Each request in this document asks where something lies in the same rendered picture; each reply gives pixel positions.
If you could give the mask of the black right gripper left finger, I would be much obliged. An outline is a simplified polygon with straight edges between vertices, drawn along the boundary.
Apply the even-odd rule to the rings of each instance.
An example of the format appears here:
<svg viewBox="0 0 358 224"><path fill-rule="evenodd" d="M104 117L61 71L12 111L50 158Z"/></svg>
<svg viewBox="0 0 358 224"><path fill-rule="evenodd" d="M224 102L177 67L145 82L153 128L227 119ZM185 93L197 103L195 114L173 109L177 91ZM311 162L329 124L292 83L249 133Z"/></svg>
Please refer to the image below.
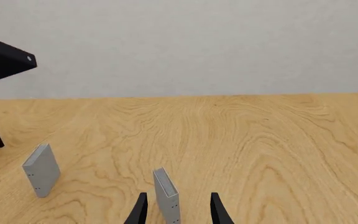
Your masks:
<svg viewBox="0 0 358 224"><path fill-rule="evenodd" d="M124 224L145 224L147 218L147 193L141 192Z"/></svg>

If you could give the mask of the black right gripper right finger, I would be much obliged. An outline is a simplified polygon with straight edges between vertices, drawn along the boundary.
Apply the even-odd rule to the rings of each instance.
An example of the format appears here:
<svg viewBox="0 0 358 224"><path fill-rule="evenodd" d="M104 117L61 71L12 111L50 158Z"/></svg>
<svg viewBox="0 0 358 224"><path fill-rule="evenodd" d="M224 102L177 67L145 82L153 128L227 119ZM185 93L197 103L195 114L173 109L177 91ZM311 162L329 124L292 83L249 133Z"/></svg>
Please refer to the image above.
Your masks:
<svg viewBox="0 0 358 224"><path fill-rule="evenodd" d="M234 224L217 192L211 193L210 210L213 224Z"/></svg>

